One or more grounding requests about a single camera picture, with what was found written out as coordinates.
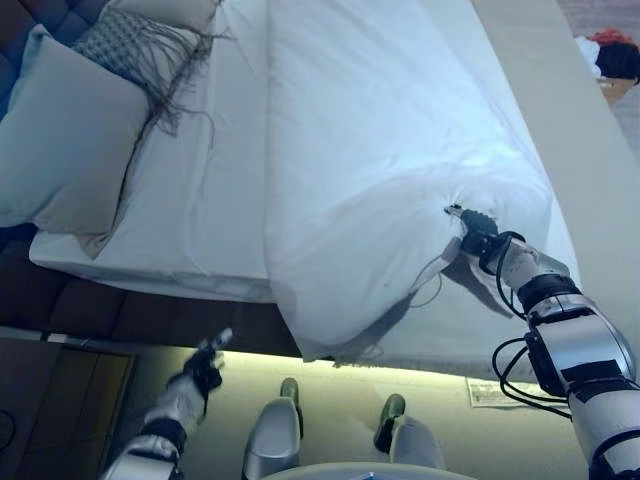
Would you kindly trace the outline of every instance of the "red fabric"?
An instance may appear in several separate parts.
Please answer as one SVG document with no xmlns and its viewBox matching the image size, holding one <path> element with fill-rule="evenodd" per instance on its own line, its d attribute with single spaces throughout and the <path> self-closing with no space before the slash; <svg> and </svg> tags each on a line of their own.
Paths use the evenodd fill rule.
<svg viewBox="0 0 640 480">
<path fill-rule="evenodd" d="M 598 45 L 604 47 L 606 45 L 611 45 L 613 43 L 629 43 L 634 45 L 634 41 L 631 37 L 625 36 L 620 30 L 617 28 L 607 28 L 602 32 L 597 32 L 590 37 L 587 37 L 589 40 L 594 42 L 598 42 Z"/>
</svg>

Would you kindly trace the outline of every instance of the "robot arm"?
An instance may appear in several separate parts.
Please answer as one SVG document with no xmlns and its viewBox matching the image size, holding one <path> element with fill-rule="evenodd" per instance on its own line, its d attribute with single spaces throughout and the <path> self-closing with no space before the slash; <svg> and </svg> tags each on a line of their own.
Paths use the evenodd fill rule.
<svg viewBox="0 0 640 480">
<path fill-rule="evenodd" d="M 209 393 L 220 386 L 220 372 L 212 364 L 216 352 L 232 337 L 224 330 L 203 342 L 167 384 L 144 419 L 144 426 L 102 476 L 102 480 L 180 480 L 177 468 L 187 436 L 207 409 Z"/>
<path fill-rule="evenodd" d="M 582 295 L 564 264 L 518 234 L 498 234 L 485 215 L 458 205 L 446 212 L 465 226 L 461 249 L 522 304 L 538 382 L 550 395 L 568 399 L 590 478 L 640 479 L 640 387 L 622 334 Z"/>
</svg>

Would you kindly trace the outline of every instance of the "white pillow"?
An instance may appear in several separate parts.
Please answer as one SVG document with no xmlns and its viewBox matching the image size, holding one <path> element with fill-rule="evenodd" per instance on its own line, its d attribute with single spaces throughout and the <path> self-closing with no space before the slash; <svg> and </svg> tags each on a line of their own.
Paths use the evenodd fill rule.
<svg viewBox="0 0 640 480">
<path fill-rule="evenodd" d="M 36 25 L 0 122 L 0 227 L 108 233 L 148 113 L 140 88 Z"/>
<path fill-rule="evenodd" d="M 174 27 L 209 33 L 217 0 L 113 0 L 109 3 L 127 12 L 144 15 Z"/>
</svg>

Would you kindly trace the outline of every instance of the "patterned pillow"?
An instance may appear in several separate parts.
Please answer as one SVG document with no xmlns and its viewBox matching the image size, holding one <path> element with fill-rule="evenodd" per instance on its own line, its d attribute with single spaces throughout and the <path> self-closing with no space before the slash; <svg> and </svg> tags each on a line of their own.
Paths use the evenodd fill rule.
<svg viewBox="0 0 640 480">
<path fill-rule="evenodd" d="M 209 57 L 213 37 L 154 22 L 107 7 L 100 20 L 71 48 L 147 94 L 152 116 L 175 135 L 181 106 L 171 100 L 178 80 Z"/>
</svg>

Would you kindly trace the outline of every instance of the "decorative pillow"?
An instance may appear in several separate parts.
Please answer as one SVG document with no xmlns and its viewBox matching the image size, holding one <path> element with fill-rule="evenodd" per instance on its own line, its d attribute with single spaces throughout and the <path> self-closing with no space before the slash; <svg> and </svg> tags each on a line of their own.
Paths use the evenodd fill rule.
<svg viewBox="0 0 640 480">
<path fill-rule="evenodd" d="M 148 114 L 140 88 L 36 25 L 0 122 L 0 227 L 109 232 Z"/>
<path fill-rule="evenodd" d="M 154 116 L 161 115 L 160 126 L 175 135 L 181 106 L 171 100 L 173 91 L 197 60 L 209 57 L 212 39 L 107 7 L 71 48 L 142 88 Z"/>
<path fill-rule="evenodd" d="M 218 0 L 113 0 L 113 7 L 174 27 L 210 33 Z"/>
</svg>

